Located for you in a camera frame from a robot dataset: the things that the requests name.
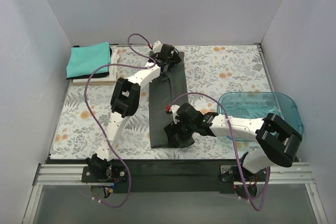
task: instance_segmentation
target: folded towel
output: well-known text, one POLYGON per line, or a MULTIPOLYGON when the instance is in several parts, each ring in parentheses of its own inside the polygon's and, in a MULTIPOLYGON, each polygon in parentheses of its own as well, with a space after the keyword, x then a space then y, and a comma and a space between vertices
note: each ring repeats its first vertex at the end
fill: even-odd
MULTIPOLYGON (((112 49, 112 56, 111 56, 111 63, 117 63, 117 61, 120 59, 120 56, 118 54, 117 47, 111 47, 112 49)), ((110 74, 106 77, 102 78, 92 78, 90 83, 92 82, 115 82, 117 80, 117 67, 116 66, 109 66, 109 72, 110 74)), ((85 84, 88 81, 88 79, 73 79, 74 84, 85 84)))
MULTIPOLYGON (((100 66, 109 63, 111 63, 111 57, 108 42, 88 47, 73 47, 67 66, 67 79, 90 75, 100 66)), ((108 72, 108 67, 104 67, 96 73, 100 74, 108 72)))

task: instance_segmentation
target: white cloth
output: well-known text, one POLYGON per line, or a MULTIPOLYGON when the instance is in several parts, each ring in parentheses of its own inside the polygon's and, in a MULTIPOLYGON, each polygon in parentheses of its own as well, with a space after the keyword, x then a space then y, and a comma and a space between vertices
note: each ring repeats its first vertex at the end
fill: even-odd
MULTIPOLYGON (((118 54, 117 47, 111 47, 112 55, 111 55, 111 63, 117 63, 120 59, 118 54)), ((92 78, 90 82, 113 82, 117 80, 117 67, 116 66, 109 66, 109 75, 102 77, 102 78, 92 78)), ((86 83, 88 79, 73 79, 74 83, 86 83)))

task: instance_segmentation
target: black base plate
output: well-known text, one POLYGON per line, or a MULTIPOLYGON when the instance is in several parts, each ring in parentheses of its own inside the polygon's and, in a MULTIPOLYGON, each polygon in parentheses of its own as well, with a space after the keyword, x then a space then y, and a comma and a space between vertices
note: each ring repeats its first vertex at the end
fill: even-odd
MULTIPOLYGON (((157 160, 135 159, 125 160, 131 171, 133 193, 144 192, 186 192, 186 191, 218 191, 223 194, 234 194, 232 182, 223 182, 220 178, 221 165, 235 165, 234 159, 181 159, 157 160)), ((119 160, 111 162, 112 169, 124 170, 119 160)), ((83 169, 83 183, 102 183, 94 176, 86 175, 88 167, 83 169)), ((113 193, 126 193, 128 182, 118 183, 113 193)))

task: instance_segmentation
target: table surface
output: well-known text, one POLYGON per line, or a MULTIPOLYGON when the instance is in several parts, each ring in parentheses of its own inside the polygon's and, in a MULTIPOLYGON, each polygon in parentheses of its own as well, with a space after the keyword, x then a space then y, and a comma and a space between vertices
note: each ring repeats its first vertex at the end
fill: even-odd
MULTIPOLYGON (((134 47, 145 55, 149 48, 134 47)), ((219 99, 232 91, 270 91, 257 46, 177 46, 185 52, 188 92, 198 91, 219 99)), ((118 49, 121 63, 143 66, 146 59, 128 47, 118 49)), ((118 67, 118 77, 127 78, 138 70, 118 67)), ((110 117, 110 100, 114 86, 89 86, 90 106, 104 127, 110 117)), ((84 103, 84 86, 70 86, 50 149, 51 159, 85 159, 91 157, 103 139, 101 130, 84 103)), ((189 102, 202 113, 216 111, 214 102, 199 95, 189 95, 189 102)), ((195 144, 188 148, 151 149, 149 139, 149 86, 141 90, 139 109, 127 122, 117 145, 125 159, 220 159, 235 158, 232 141, 226 137, 194 134, 195 144)), ((238 142, 239 154, 259 147, 253 142, 238 142)))

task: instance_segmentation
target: teal towel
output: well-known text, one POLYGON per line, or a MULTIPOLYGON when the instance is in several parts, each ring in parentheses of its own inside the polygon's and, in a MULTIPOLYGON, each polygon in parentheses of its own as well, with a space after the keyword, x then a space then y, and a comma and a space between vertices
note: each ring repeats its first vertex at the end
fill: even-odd
MULTIPOLYGON (((97 68, 111 63, 110 45, 108 42, 89 47, 73 47, 67 66, 67 78, 92 74, 97 68)), ((106 73, 104 67, 96 73, 106 73)))

